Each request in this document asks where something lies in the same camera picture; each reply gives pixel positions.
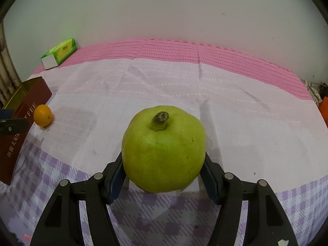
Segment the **orange tangerine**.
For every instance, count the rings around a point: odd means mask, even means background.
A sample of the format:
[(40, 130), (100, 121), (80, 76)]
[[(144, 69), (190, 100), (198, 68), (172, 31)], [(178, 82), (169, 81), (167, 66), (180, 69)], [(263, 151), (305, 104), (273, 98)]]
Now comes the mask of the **orange tangerine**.
[(45, 104), (40, 104), (34, 110), (33, 119), (36, 125), (45, 128), (53, 122), (53, 114), (48, 106)]

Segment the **green pear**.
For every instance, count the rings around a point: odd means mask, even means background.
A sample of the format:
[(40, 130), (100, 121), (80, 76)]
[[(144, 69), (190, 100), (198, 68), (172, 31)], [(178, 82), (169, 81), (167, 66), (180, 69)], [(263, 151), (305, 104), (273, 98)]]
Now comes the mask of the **green pear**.
[(150, 193), (187, 188), (205, 161), (206, 131), (195, 116), (174, 106), (143, 109), (122, 139), (128, 178)]

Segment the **gold rectangular metal tin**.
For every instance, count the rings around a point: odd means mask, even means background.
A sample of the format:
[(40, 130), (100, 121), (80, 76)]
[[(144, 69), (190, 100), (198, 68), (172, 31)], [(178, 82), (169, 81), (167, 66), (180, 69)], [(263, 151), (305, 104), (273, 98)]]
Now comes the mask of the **gold rectangular metal tin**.
[(29, 79), (15, 90), (1, 109), (1, 182), (10, 185), (18, 155), (34, 123), (34, 110), (46, 104), (52, 92), (42, 77)]

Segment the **beige curtain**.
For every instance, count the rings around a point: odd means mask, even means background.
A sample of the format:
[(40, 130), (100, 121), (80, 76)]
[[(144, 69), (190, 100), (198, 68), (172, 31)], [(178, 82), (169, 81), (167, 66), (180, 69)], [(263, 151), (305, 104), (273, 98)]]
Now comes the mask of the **beige curtain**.
[(10, 100), (15, 90), (22, 83), (20, 77), (17, 74), (15, 66), (12, 62), (7, 42), (5, 38), (5, 31), (3, 22), (1, 22), (0, 28), (0, 87), (1, 87), (1, 108), (3, 108)]

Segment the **green white tissue box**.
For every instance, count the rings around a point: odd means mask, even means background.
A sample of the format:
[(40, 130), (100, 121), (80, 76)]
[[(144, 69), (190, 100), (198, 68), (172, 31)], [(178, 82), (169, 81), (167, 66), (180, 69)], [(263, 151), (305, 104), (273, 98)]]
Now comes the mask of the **green white tissue box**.
[(41, 57), (41, 63), (45, 70), (58, 67), (69, 56), (77, 51), (76, 41), (70, 38), (51, 48)]

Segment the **red orange bag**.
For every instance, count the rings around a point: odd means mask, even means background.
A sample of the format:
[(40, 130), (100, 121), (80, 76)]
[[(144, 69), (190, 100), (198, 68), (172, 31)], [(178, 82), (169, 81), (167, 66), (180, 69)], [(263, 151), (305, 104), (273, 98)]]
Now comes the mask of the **red orange bag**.
[(319, 105), (319, 111), (324, 119), (326, 126), (328, 127), (328, 97), (325, 96)]

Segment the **pink purple checkered tablecloth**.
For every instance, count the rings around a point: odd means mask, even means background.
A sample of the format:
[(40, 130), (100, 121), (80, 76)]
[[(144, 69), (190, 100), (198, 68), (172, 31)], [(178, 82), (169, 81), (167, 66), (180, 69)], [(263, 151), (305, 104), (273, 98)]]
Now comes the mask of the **pink purple checkered tablecloth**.
[(265, 179), (299, 245), (327, 217), (327, 126), (302, 81), (275, 64), (219, 47), (136, 40), (79, 49), (58, 68), (37, 69), (55, 116), (34, 125), (12, 184), (1, 185), (1, 218), (27, 244), (62, 179), (79, 182), (121, 151), (139, 112), (148, 131), (158, 112), (180, 108), (200, 121), (206, 151), (241, 180)]

